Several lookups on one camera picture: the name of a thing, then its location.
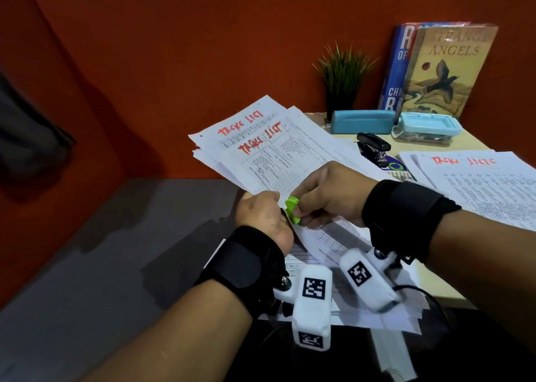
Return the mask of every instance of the stapler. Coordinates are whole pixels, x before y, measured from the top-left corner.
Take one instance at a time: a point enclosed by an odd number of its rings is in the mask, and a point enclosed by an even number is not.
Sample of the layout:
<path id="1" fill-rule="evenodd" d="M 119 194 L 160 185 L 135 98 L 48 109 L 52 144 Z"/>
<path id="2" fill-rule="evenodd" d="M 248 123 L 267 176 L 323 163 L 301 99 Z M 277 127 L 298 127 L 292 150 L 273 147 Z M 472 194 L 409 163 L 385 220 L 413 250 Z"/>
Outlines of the stapler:
<path id="1" fill-rule="evenodd" d="M 361 155 L 379 168 L 386 168 L 389 165 L 385 158 L 385 153 L 391 150 L 389 142 L 384 141 L 377 135 L 365 132 L 358 133 L 357 139 Z"/>

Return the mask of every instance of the potted plant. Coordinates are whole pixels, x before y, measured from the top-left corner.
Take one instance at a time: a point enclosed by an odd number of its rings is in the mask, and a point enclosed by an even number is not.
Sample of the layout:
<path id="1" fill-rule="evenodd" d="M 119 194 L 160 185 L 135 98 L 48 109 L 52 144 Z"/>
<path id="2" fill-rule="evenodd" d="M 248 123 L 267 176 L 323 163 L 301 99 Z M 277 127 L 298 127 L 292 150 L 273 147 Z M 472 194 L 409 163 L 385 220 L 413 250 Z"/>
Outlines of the potted plant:
<path id="1" fill-rule="evenodd" d="M 326 50 L 327 57 L 322 56 L 318 65 L 313 66 L 324 80 L 327 120 L 331 121 L 333 111 L 352 109 L 361 81 L 378 59 L 371 61 L 362 51 L 353 52 L 352 47 L 341 51 L 337 44 L 334 51 L 329 46 Z"/>

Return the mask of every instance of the light blue container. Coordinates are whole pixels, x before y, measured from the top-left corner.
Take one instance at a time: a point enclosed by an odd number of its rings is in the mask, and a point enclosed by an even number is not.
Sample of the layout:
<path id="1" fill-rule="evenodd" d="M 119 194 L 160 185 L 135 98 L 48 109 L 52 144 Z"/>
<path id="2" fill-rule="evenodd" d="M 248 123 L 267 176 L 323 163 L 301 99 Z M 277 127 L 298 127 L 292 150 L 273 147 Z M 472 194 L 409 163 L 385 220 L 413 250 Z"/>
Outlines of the light blue container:
<path id="1" fill-rule="evenodd" d="M 393 138 L 409 142 L 448 144 L 463 128 L 450 115 L 403 112 L 393 126 Z"/>
<path id="2" fill-rule="evenodd" d="M 385 109 L 349 109 L 334 111 L 331 118 L 332 134 L 389 134 L 394 123 L 394 111 Z"/>

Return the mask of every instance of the wooden desk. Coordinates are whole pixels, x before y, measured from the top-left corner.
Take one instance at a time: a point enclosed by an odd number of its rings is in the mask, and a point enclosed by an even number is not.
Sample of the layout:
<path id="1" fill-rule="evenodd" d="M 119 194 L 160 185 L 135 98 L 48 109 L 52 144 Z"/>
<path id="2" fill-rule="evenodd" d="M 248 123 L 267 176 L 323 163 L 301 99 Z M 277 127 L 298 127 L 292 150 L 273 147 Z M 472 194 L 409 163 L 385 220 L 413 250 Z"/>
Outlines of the wooden desk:
<path id="1" fill-rule="evenodd" d="M 319 126 L 324 127 L 324 118 L 325 114 L 312 114 L 308 113 L 313 121 L 315 121 Z M 352 138 L 354 142 L 356 141 L 355 135 L 334 135 L 341 138 Z M 489 149 L 486 145 L 480 142 L 477 138 L 471 135 L 466 130 L 463 130 L 458 136 L 454 137 L 452 143 L 448 146 L 439 146 L 431 144 L 419 144 L 413 142 L 406 142 L 401 140 L 393 139 L 391 135 L 379 135 L 382 139 L 391 144 L 391 151 L 387 152 L 389 155 L 396 157 L 399 152 L 402 151 L 450 151 L 450 150 L 484 150 Z M 419 286 L 428 291 L 432 296 L 436 297 L 439 302 L 443 305 L 450 307 L 463 307 L 463 308 L 474 308 L 474 306 L 467 301 L 457 290 L 455 290 L 451 285 L 446 283 L 436 274 L 432 273 L 430 270 L 420 263 L 415 261 L 417 267 L 417 273 L 419 275 Z"/>

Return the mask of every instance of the clear plastic box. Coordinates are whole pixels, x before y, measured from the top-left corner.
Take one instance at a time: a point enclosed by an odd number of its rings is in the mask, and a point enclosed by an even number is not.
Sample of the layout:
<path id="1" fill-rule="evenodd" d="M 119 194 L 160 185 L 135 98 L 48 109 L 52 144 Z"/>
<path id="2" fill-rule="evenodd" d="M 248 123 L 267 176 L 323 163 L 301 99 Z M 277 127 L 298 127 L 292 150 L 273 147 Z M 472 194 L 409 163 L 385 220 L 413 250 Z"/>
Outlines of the clear plastic box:
<path id="1" fill-rule="evenodd" d="M 462 129 L 459 121 L 450 115 L 403 112 L 391 135 L 408 142 L 448 145 Z"/>

